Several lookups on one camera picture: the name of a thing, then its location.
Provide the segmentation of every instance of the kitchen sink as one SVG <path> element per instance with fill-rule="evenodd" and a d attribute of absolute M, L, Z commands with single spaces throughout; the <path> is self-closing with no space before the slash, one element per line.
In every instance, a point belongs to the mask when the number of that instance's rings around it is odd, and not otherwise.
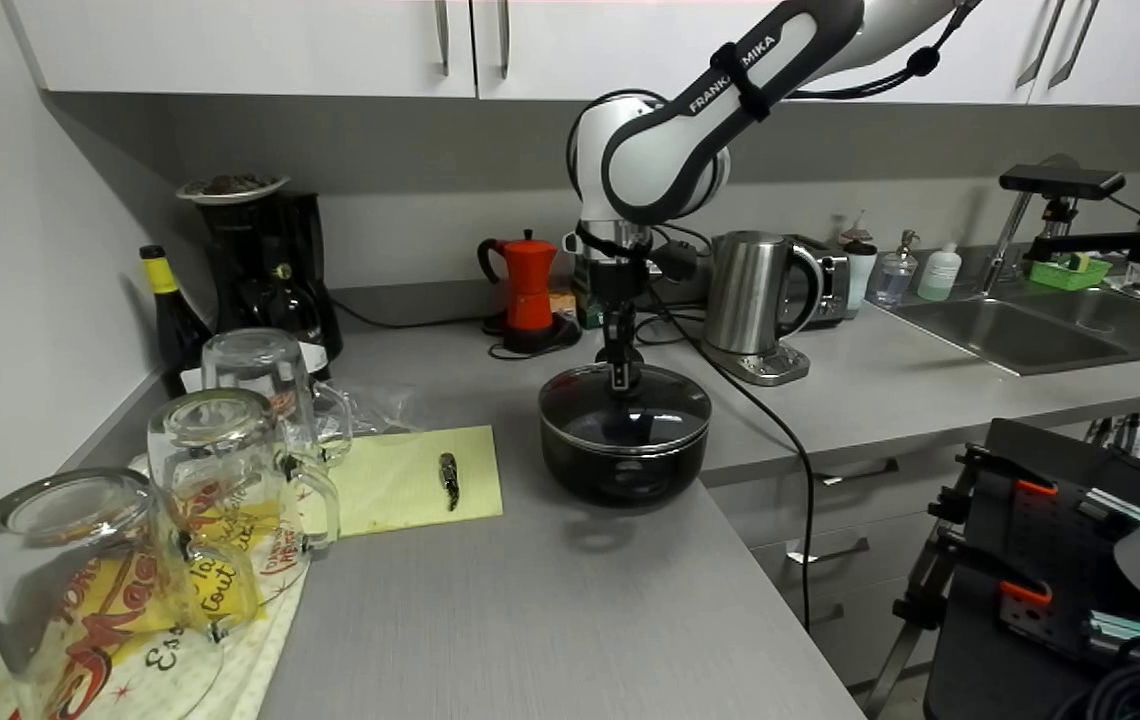
<path fill-rule="evenodd" d="M 909 303 L 897 318 L 1015 378 L 1140 360 L 1140 298 L 1022 292 Z"/>

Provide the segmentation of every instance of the plastic container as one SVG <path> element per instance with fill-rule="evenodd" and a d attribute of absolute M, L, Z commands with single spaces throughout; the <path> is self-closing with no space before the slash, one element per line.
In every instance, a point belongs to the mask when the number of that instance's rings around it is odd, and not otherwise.
<path fill-rule="evenodd" d="M 961 259 L 958 243 L 943 243 L 941 253 L 933 253 L 924 259 L 915 298 L 927 302 L 927 303 L 949 302 L 952 287 L 958 287 L 961 269 L 966 269 L 966 259 Z"/>
<path fill-rule="evenodd" d="M 1107 281 L 1114 265 L 1101 256 L 1076 256 L 1070 265 L 1039 259 L 1032 265 L 1032 285 L 1061 292 L 1087 292 Z"/>
<path fill-rule="evenodd" d="M 847 318 L 857 318 L 873 285 L 882 253 L 869 240 L 852 240 L 846 243 L 846 256 L 847 256 Z"/>
<path fill-rule="evenodd" d="M 882 256 L 875 303 L 897 307 L 909 298 L 921 269 L 921 259 L 914 256 L 915 240 L 915 233 L 906 233 L 902 247 L 893 256 Z"/>

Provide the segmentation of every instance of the white cabinet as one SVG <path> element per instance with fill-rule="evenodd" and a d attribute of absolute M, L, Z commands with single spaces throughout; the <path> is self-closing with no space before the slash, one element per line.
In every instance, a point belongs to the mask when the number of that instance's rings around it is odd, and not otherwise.
<path fill-rule="evenodd" d="M 1140 103 L 1140 0 L 1066 0 L 1066 7 L 1039 97 L 1047 103 Z"/>
<path fill-rule="evenodd" d="M 473 97 L 470 0 L 9 0 L 53 93 Z"/>
<path fill-rule="evenodd" d="M 9 0 L 53 93 L 678 97 L 776 0 Z M 820 80 L 882 80 L 914 56 Z M 1140 103 L 1140 0 L 984 0 L 902 103 Z"/>
<path fill-rule="evenodd" d="M 852 70 L 808 83 L 814 93 L 857 87 L 902 74 L 915 47 L 941 40 L 949 19 L 933 26 L 921 40 L 885 56 L 882 63 Z M 1053 16 L 1043 0 L 984 0 L 966 19 L 966 29 L 943 45 L 933 75 L 914 75 L 890 97 L 893 103 L 1015 103 L 1030 101 L 1032 75 L 1030 63 L 1036 47 L 1047 47 Z"/>
<path fill-rule="evenodd" d="M 906 595 L 909 572 L 933 531 L 927 504 L 961 477 L 961 447 L 909 453 L 902 459 L 869 459 L 825 468 L 814 524 L 814 639 L 846 684 L 873 684 L 902 619 L 893 602 Z M 801 535 L 804 488 L 801 472 L 709 472 L 713 499 L 752 547 L 801 616 Z M 933 633 L 914 654 L 914 668 L 933 661 Z"/>
<path fill-rule="evenodd" d="M 882 80 L 924 40 L 814 87 Z M 893 103 L 1140 103 L 1140 0 L 984 0 Z"/>
<path fill-rule="evenodd" d="M 482 97 L 678 97 L 724 40 L 739 40 L 773 7 L 776 0 L 473 0 Z"/>

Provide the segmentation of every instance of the toaster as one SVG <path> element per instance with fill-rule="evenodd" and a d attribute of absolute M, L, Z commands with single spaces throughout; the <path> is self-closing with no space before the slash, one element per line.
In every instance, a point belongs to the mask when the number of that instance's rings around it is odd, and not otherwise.
<path fill-rule="evenodd" d="M 847 281 L 852 281 L 847 256 L 815 240 L 798 240 L 798 243 L 804 243 L 820 269 L 815 307 L 804 327 L 834 327 L 847 321 Z M 787 269 L 786 287 L 787 292 L 781 302 L 786 303 L 781 318 L 787 321 L 792 314 L 801 314 L 798 303 L 808 298 L 808 278 L 801 269 Z"/>

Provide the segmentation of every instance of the pen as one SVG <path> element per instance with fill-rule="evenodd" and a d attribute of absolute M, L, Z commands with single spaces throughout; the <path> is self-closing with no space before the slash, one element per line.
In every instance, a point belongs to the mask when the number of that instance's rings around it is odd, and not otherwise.
<path fill-rule="evenodd" d="M 454 453 L 442 456 L 442 485 L 445 485 L 445 492 L 449 492 L 449 511 L 455 511 L 455 504 L 459 504 L 459 480 L 455 480 L 455 456 L 454 456 Z"/>

